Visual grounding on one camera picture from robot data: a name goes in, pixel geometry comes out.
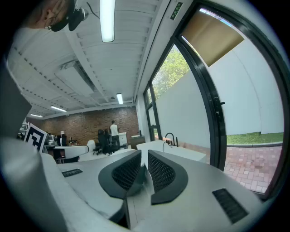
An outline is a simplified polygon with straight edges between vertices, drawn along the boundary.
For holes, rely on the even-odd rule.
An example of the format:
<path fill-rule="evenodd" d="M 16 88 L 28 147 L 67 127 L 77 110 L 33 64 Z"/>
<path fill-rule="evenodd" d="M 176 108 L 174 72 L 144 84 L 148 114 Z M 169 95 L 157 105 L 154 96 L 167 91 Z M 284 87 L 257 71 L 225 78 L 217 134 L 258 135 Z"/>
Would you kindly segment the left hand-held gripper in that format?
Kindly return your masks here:
<path fill-rule="evenodd" d="M 30 123 L 24 138 L 24 142 L 32 145 L 41 153 L 43 152 L 47 135 L 47 132 Z"/>

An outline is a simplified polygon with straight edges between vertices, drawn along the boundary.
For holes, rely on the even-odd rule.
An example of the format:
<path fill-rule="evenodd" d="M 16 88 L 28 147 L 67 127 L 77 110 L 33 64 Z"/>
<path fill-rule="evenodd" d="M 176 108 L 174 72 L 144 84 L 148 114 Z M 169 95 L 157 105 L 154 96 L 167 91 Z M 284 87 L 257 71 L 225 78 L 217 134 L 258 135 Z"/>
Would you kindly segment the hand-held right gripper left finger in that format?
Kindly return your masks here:
<path fill-rule="evenodd" d="M 98 175 L 102 189 L 118 199 L 125 199 L 132 189 L 137 191 L 138 175 L 144 173 L 141 158 L 141 150 L 135 150 L 104 167 Z"/>

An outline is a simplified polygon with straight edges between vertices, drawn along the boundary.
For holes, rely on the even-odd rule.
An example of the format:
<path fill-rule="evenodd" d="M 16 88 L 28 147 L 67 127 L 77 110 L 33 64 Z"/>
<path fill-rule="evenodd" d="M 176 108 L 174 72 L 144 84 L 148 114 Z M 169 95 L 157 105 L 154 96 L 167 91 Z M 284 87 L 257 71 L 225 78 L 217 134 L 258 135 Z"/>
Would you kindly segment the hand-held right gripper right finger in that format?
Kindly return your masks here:
<path fill-rule="evenodd" d="M 174 201 L 187 187 L 189 177 L 186 170 L 158 151 L 148 150 L 148 171 L 154 187 L 152 205 Z"/>

